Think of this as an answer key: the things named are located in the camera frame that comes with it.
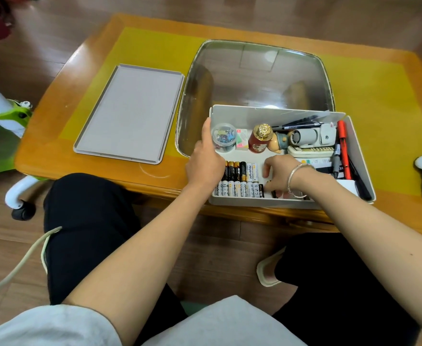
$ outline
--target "left hand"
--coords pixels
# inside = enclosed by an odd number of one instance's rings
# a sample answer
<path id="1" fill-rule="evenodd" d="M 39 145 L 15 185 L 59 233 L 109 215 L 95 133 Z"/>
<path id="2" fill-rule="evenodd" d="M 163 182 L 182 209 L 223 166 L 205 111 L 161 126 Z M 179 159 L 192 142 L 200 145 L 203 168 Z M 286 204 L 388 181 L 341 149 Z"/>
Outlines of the left hand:
<path id="1" fill-rule="evenodd" d="M 185 165 L 188 185 L 202 188 L 207 195 L 211 194 L 222 179 L 225 171 L 225 160 L 214 150 L 211 137 L 211 118 L 206 119 L 201 129 L 201 141 Z"/>

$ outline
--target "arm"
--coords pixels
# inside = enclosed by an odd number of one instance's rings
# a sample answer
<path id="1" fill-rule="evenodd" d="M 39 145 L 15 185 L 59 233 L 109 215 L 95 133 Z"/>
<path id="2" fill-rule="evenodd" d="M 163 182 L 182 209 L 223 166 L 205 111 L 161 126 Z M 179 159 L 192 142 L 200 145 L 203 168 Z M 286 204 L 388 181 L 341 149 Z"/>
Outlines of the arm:
<path id="1" fill-rule="evenodd" d="M 273 180 L 265 189 L 286 190 L 289 174 L 299 162 L 281 155 L 265 163 L 264 177 L 273 169 Z M 375 277 L 422 327 L 422 235 L 312 168 L 296 171 L 291 186 L 322 207 Z"/>
<path id="2" fill-rule="evenodd" d="M 152 222 L 102 261 L 64 303 L 91 308 L 132 345 L 153 310 L 201 206 L 225 170 L 211 140 L 210 119 L 186 166 L 188 185 Z"/>

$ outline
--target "black pants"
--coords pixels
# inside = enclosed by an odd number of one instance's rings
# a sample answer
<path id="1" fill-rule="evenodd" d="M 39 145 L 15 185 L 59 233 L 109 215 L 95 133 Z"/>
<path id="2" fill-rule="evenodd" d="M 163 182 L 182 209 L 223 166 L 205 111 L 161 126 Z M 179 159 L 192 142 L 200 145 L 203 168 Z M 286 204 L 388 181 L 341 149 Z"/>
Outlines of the black pants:
<path id="1" fill-rule="evenodd" d="M 46 261 L 51 304 L 59 304 L 116 248 L 139 231 L 130 193 L 87 174 L 57 180 L 45 199 Z M 309 346 L 412 345 L 419 327 L 370 273 L 340 234 L 289 240 L 276 277 L 297 285 L 274 318 Z M 137 345 L 186 318 L 166 285 Z"/>

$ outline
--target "red marker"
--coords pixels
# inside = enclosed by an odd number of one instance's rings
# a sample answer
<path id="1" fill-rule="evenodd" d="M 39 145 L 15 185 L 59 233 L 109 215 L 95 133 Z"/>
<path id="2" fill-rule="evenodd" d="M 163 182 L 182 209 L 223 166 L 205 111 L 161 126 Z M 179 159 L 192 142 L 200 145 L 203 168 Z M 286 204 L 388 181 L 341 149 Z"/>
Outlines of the red marker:
<path id="1" fill-rule="evenodd" d="M 339 134 L 339 141 L 341 142 L 341 158 L 344 167 L 344 176 L 346 179 L 352 179 L 352 176 L 350 175 L 349 156 L 347 154 L 347 129 L 345 122 L 342 120 L 337 122 L 337 133 Z"/>

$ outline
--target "hand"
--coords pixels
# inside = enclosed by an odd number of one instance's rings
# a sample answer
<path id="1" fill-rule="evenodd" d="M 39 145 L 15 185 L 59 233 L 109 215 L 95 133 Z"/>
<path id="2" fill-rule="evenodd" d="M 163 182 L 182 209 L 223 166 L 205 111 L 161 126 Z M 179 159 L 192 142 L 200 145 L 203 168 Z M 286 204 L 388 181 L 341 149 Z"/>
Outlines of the hand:
<path id="1" fill-rule="evenodd" d="M 225 171 L 224 158 L 214 150 L 210 125 L 211 118 L 208 118 L 201 129 L 201 141 L 196 143 L 185 165 L 188 184 L 203 188 L 202 191 L 206 192 L 207 196 L 212 193 Z"/>
<path id="2" fill-rule="evenodd" d="M 264 163 L 264 169 L 262 170 L 262 176 L 266 179 L 269 176 L 270 169 L 272 168 L 272 180 L 267 182 L 264 186 L 264 190 L 271 191 L 286 191 L 288 187 L 288 178 L 291 171 L 299 165 L 295 158 L 289 154 L 275 155 L 267 158 Z M 297 169 L 291 179 L 291 188 L 294 190 L 302 191 L 302 181 L 306 178 L 303 177 L 308 173 L 314 172 L 310 167 L 301 167 Z"/>

